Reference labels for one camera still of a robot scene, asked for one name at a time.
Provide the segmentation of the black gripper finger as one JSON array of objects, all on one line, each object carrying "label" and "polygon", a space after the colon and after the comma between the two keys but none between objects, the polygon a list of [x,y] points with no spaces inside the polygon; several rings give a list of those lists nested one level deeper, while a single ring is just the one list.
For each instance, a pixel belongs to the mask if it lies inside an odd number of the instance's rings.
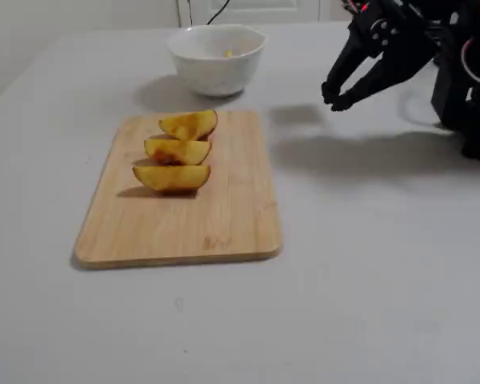
[{"label": "black gripper finger", "polygon": [[397,83],[397,73],[398,61],[383,56],[365,76],[333,101],[332,111],[348,110],[353,104],[392,87]]},{"label": "black gripper finger", "polygon": [[379,48],[369,41],[367,35],[356,26],[350,26],[348,40],[321,85],[324,103],[354,104],[353,97],[347,92],[340,94],[341,87],[365,60],[378,55]]}]

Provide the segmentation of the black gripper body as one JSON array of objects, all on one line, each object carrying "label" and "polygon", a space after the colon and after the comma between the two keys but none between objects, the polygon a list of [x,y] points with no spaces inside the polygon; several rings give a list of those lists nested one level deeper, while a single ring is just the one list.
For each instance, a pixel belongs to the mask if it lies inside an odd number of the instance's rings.
[{"label": "black gripper body", "polygon": [[427,1],[362,1],[350,29],[363,57],[379,58],[366,74],[370,82],[405,82],[437,52],[427,35],[437,8]]}]

